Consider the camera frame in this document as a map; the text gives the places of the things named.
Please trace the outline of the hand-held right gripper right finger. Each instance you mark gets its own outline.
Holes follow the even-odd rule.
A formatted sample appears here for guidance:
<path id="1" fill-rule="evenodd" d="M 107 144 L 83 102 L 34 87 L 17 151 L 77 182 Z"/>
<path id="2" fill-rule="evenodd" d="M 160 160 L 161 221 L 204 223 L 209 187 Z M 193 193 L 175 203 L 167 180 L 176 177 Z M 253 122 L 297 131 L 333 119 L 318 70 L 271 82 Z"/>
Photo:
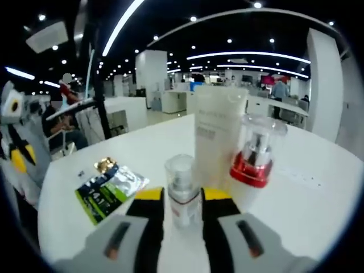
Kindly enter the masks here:
<path id="1" fill-rule="evenodd" d="M 293 255 L 278 233 L 241 213 L 225 192 L 203 187 L 202 237 L 211 272 L 313 272 L 316 261 Z"/>

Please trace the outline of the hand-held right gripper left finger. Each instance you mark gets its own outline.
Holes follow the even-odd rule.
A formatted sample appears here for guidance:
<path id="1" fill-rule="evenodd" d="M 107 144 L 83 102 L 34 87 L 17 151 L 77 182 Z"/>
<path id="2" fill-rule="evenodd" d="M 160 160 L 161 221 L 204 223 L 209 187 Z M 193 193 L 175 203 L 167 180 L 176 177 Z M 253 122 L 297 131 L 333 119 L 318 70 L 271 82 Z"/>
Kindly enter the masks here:
<path id="1" fill-rule="evenodd" d="M 53 264 L 56 272 L 156 272 L 164 237 L 163 187 L 135 195 L 125 215 L 103 222 L 71 259 Z"/>

